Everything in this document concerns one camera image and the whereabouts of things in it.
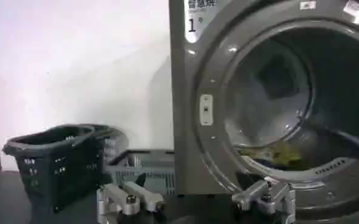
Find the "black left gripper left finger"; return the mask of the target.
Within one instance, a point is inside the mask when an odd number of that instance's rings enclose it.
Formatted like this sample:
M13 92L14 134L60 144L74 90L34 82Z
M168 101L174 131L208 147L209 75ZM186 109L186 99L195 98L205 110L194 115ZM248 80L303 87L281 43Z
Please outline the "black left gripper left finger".
M153 214L161 213L165 209L163 195L147 190L144 187L145 181L146 174L142 173L135 181L99 186L96 191L98 223L110 223L107 216L113 213L125 217L135 217L142 210Z

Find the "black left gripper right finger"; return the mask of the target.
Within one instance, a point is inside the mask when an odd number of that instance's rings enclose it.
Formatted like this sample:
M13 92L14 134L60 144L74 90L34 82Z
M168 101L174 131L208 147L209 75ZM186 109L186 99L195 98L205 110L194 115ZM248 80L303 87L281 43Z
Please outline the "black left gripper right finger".
M296 223L296 191L289 183L274 183L267 176L236 172L241 191L231 196L234 216L257 208L264 215L280 213L283 224Z

